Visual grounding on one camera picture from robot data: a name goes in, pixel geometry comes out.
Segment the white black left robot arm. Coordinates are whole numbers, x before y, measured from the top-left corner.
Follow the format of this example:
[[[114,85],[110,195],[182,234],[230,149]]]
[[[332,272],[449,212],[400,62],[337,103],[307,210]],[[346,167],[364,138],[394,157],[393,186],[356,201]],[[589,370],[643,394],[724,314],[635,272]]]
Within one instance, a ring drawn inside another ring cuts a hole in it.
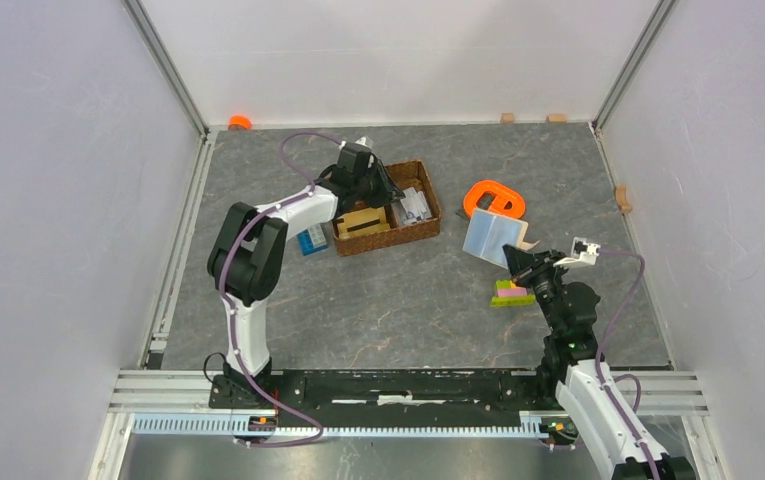
[[[359,203],[378,208],[405,197],[367,137],[342,142],[337,161],[306,180],[299,192],[271,203],[233,204],[207,260],[227,316],[224,375],[248,407],[264,405],[272,394],[265,375],[271,364],[266,305],[279,282],[287,241]]]

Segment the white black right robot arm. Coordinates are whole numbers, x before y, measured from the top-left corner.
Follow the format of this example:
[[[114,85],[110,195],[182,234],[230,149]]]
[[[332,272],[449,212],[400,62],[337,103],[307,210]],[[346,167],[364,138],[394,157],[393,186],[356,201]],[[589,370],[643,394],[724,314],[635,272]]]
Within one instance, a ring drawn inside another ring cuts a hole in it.
[[[536,369],[535,392],[549,408],[562,408],[575,425],[603,479],[694,479],[689,460],[671,455],[644,427],[620,394],[594,333],[599,295],[564,274],[592,266],[600,247],[585,239],[570,254],[502,248],[511,281],[535,296],[549,333]]]

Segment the beige leather card holder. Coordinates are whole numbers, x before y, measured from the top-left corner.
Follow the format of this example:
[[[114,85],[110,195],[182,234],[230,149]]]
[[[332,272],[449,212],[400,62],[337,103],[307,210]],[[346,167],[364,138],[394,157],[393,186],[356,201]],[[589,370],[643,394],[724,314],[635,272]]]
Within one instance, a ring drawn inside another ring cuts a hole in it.
[[[463,251],[493,265],[507,268],[503,247],[511,245],[524,251],[535,248],[539,241],[527,242],[527,221],[475,208],[470,217]]]

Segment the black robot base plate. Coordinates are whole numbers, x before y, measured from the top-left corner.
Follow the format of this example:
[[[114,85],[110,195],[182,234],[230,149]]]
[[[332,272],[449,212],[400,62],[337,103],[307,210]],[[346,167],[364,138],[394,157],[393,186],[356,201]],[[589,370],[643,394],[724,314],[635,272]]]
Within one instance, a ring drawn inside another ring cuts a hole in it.
[[[285,369],[252,387],[209,377],[214,410],[265,410],[278,427],[513,427],[522,411],[556,411],[566,369]]]

